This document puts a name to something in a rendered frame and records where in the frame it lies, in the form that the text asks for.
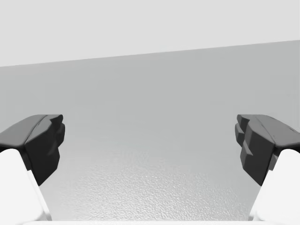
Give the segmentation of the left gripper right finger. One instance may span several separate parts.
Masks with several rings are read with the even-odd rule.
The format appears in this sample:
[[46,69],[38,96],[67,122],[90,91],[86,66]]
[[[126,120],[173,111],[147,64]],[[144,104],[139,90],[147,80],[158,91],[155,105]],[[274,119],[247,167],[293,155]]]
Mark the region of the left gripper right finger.
[[300,132],[267,115],[237,121],[243,170],[261,187],[249,220],[300,222]]

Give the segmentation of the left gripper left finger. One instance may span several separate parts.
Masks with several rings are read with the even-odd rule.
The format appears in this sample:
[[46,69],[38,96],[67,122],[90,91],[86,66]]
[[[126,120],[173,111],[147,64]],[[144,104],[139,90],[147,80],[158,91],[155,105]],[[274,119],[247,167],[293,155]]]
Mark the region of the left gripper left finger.
[[0,132],[0,222],[51,221],[40,191],[58,168],[61,114],[29,116]]

